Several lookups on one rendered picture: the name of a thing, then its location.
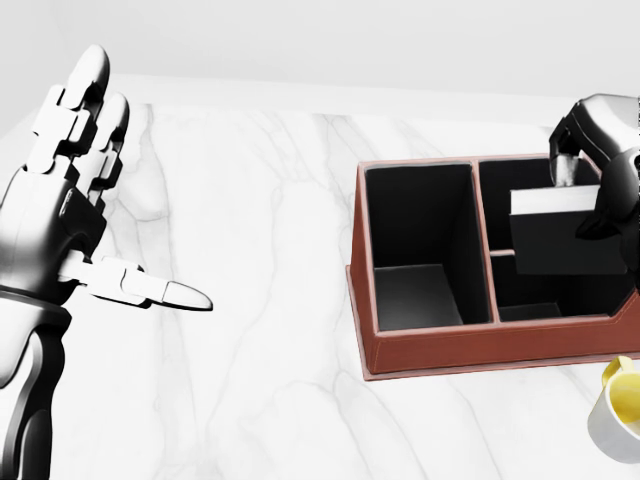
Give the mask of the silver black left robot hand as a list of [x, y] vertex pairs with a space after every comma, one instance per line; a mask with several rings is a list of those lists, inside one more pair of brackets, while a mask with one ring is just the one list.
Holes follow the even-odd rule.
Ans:
[[0, 289], [61, 305], [78, 286], [135, 306], [210, 311], [197, 289], [153, 277], [136, 263], [93, 259], [106, 229], [102, 194], [122, 169], [130, 107], [105, 96], [110, 61], [90, 46], [36, 117], [36, 141], [0, 202]]

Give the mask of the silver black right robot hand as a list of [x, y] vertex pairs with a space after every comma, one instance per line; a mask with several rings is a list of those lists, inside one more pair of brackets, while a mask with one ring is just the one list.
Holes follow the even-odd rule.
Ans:
[[578, 100], [549, 138], [550, 174], [556, 187], [575, 184], [584, 153], [600, 171], [595, 207], [577, 237], [618, 234], [620, 253], [640, 292], [640, 103], [631, 96], [593, 94]]

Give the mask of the black book with white pages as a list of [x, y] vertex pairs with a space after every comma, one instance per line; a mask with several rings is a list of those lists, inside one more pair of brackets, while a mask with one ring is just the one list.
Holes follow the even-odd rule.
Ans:
[[594, 210], [599, 187], [510, 192], [517, 272], [526, 275], [618, 275], [627, 272], [616, 238], [584, 240], [578, 227]]

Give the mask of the red-brown desk caddy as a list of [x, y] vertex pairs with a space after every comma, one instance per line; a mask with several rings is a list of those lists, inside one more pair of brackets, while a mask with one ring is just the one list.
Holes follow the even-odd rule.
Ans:
[[623, 275], [523, 275], [510, 194], [547, 187], [538, 155], [361, 164], [349, 290], [366, 379], [640, 359]]

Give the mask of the white mug with yellow inside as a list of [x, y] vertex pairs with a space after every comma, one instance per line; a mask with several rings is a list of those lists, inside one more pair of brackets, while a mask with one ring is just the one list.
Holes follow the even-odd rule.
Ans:
[[602, 391], [587, 422], [594, 444], [611, 459], [640, 464], [640, 370], [617, 356], [602, 374]]

